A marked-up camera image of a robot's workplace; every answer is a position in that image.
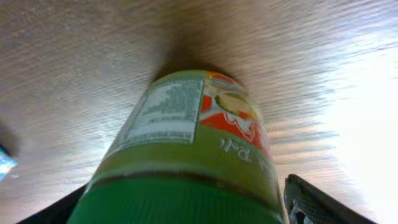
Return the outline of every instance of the wood grain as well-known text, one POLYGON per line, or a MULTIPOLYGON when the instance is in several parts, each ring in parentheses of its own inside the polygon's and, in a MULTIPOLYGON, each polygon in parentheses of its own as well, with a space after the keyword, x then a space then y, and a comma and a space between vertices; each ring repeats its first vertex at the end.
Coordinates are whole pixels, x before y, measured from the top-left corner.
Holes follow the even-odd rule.
POLYGON ((249 88, 281 188, 296 173, 393 222, 397 28, 393 0, 0 1, 0 143, 19 161, 1 223, 88 181, 154 77, 186 68, 249 88))

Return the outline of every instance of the food image on label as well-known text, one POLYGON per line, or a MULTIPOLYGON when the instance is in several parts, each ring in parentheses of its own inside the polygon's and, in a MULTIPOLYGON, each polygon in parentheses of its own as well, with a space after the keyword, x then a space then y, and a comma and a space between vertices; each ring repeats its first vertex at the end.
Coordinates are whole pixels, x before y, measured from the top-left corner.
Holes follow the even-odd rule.
POLYGON ((192 143, 202 88, 202 80, 171 80, 153 87, 106 157, 138 144, 192 143))
POLYGON ((238 82, 209 72, 203 90, 200 124, 234 134, 267 155, 259 113, 246 95, 238 82))

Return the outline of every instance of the yellow food picture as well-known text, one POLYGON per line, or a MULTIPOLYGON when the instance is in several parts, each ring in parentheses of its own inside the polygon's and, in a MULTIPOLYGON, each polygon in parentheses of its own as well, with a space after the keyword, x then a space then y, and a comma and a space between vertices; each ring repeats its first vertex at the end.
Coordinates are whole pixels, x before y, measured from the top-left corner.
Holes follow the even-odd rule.
POLYGON ((242 119, 258 120, 252 106, 237 93, 221 93, 215 97, 215 100, 218 106, 242 119))

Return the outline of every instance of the wooden surface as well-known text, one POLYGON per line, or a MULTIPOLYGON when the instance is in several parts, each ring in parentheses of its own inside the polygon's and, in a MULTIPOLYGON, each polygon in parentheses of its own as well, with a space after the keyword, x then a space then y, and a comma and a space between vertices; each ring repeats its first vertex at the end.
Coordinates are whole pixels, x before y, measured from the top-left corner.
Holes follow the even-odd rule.
POLYGON ((158 74, 216 68, 267 120, 296 173, 377 222, 394 222, 398 3, 0 1, 0 183, 14 223, 87 182, 158 74))

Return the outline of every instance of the wooden table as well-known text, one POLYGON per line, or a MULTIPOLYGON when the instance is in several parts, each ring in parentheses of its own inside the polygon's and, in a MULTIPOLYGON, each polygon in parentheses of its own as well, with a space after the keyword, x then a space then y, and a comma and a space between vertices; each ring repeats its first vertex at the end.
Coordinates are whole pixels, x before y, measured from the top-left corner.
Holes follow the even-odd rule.
POLYGON ((158 74, 216 69, 267 120, 280 185, 296 173, 395 220, 398 3, 0 1, 0 184, 14 223, 86 183, 158 74))

